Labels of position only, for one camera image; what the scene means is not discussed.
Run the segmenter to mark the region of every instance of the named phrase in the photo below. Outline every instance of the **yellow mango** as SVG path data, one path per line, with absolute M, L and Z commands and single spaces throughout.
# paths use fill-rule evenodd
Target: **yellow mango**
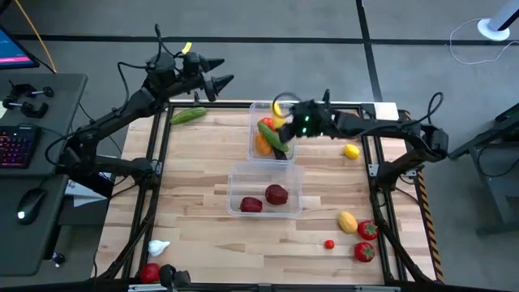
M 339 226 L 347 234 L 353 234 L 357 232 L 358 223 L 355 217 L 348 212 L 341 212 L 337 218 Z

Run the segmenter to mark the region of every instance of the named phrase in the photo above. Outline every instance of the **strawberry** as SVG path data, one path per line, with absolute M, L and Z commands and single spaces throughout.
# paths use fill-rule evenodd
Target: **strawberry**
M 354 249 L 355 258 L 363 263 L 369 263 L 375 257 L 375 248 L 370 243 L 357 243 Z
M 358 223 L 357 231 L 366 240 L 373 240 L 379 234 L 379 228 L 372 221 Z

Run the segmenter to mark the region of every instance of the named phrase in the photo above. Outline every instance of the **computer mouse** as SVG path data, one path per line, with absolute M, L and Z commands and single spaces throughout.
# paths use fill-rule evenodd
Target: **computer mouse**
M 36 220 L 45 195 L 47 191 L 39 187 L 28 190 L 24 194 L 16 209 L 18 223 L 27 225 Z

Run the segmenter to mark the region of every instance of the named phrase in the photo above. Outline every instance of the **gray floor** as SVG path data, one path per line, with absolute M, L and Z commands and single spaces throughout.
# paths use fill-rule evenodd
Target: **gray floor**
M 372 38 L 448 39 L 459 24 L 488 17 L 506 1 L 486 0 L 365 0 Z M 149 2 L 95 0 L 25 0 L 35 25 L 45 34 L 152 36 L 158 22 L 165 36 L 177 37 L 361 37 L 354 0 L 209 0 Z M 13 6 L 0 21 L 13 32 L 32 33 Z M 456 39 L 481 39 L 475 27 L 459 31 Z M 519 38 L 519 27 L 512 26 Z M 39 44 L 24 44 L 44 58 Z M 94 117 L 120 105 L 124 98 L 116 61 L 141 63 L 156 50 L 146 43 L 85 43 L 48 41 L 59 72 L 89 75 L 84 107 Z M 168 44 L 172 50 L 182 44 Z M 500 47 L 456 47 L 466 61 L 494 58 Z M 372 101 L 366 57 L 362 45 L 198 44 L 207 57 L 225 58 L 214 72 L 235 74 L 222 98 L 271 99 L 290 90 L 303 98 L 320 98 L 325 88 L 335 101 Z M 519 49 L 510 47 L 497 62 L 464 66 L 456 63 L 444 46 L 385 46 L 373 48 L 384 101 L 395 101 L 415 117 L 425 114 L 434 92 L 443 91 L 445 102 L 433 122 L 450 134 L 454 149 L 488 126 L 497 114 L 517 103 Z M 44 71 L 42 68 L 32 71 Z M 131 89 L 142 81 L 142 71 L 127 70 Z M 86 122 L 81 113 L 75 125 Z M 125 132 L 114 135 L 124 143 Z M 104 141 L 101 152 L 117 154 Z M 444 277 L 449 284 L 502 290 L 519 290 L 519 234 L 476 236 L 474 228 L 492 222 L 494 213 L 468 157 L 442 161 L 424 170 Z M 71 234 L 85 231 L 72 230 Z M 89 276 L 92 247 L 71 248 L 77 262 L 67 281 Z M 75 246 L 65 239 L 63 244 Z M 54 273 L 47 279 L 65 281 Z

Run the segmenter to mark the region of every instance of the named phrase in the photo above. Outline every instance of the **yellow cable tie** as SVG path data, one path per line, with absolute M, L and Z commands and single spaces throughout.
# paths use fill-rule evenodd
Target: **yellow cable tie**
M 192 46 L 192 43 L 190 43 L 189 41 L 186 43 L 186 45 L 184 46 L 184 49 L 182 49 L 182 54 L 187 54 L 189 52 L 189 50 L 191 49 L 191 46 Z

